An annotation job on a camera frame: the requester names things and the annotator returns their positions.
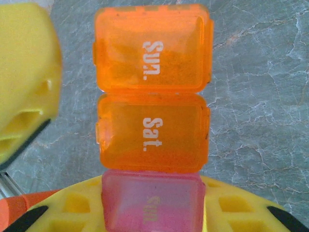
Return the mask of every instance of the gray marble surface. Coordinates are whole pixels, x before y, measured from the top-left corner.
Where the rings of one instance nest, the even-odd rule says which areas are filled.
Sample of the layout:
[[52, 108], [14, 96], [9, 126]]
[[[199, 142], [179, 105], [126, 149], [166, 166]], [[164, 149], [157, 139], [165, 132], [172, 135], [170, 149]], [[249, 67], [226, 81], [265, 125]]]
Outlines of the gray marble surface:
[[306, 0], [56, 0], [64, 58], [58, 119], [8, 173], [25, 192], [100, 175], [93, 16], [100, 7], [201, 2], [215, 21], [209, 163], [202, 174], [283, 205], [309, 226], [309, 3]]

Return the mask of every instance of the yellow plastic object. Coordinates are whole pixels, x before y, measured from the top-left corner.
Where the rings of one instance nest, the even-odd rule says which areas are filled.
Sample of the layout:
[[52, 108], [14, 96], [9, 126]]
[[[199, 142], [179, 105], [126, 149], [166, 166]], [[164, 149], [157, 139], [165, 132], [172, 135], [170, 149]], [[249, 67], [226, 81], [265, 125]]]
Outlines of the yellow plastic object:
[[94, 64], [105, 92], [198, 92], [211, 80], [213, 21], [202, 4], [100, 9]]
[[210, 109], [196, 94], [107, 94], [98, 102], [102, 164], [195, 173], [207, 162]]
[[0, 5], [0, 169], [57, 116], [61, 52], [48, 12]]
[[[290, 232], [266, 208], [281, 206], [240, 188], [204, 177], [206, 217], [202, 232]], [[49, 209], [27, 232], [107, 232], [101, 176], [67, 187], [31, 209]]]

